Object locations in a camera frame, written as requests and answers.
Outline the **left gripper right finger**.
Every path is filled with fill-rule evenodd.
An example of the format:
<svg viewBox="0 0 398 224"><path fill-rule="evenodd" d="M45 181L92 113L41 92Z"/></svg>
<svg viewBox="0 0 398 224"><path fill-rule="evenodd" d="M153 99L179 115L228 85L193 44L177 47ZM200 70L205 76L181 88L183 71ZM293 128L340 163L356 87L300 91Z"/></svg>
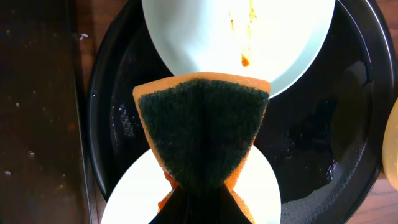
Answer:
<svg viewBox="0 0 398 224"><path fill-rule="evenodd" d="M251 224L233 198L227 186L223 184L212 196L215 222L218 224Z"/></svg>

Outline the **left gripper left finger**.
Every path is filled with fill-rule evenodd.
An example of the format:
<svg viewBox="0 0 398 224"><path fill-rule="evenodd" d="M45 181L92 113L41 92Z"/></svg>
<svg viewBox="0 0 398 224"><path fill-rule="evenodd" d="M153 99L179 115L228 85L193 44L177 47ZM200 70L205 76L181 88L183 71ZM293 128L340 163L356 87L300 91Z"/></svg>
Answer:
<svg viewBox="0 0 398 224"><path fill-rule="evenodd" d="M190 209L189 193L177 186L160 212L149 224L186 224Z"/></svg>

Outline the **green and yellow sponge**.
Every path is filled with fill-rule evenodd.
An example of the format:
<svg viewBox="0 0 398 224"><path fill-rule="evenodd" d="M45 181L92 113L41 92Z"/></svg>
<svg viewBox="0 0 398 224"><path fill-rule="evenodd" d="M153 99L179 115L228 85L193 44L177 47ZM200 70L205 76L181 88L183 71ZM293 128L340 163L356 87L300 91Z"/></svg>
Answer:
<svg viewBox="0 0 398 224"><path fill-rule="evenodd" d="M261 127L270 88L265 80L214 72L134 87L142 128L165 178L172 191L179 186L189 193L187 223L216 223L212 196L223 184L254 222L233 187Z"/></svg>

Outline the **yellow plate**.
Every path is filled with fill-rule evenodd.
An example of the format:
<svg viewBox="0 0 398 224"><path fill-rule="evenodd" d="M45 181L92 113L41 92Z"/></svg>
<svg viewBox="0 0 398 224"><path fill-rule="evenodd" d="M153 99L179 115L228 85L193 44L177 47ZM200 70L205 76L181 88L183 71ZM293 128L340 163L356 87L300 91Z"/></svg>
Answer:
<svg viewBox="0 0 398 224"><path fill-rule="evenodd" d="M398 189L397 178L397 150L398 150L398 101L391 109L384 132L382 144L382 164L384 173L393 188Z"/></svg>

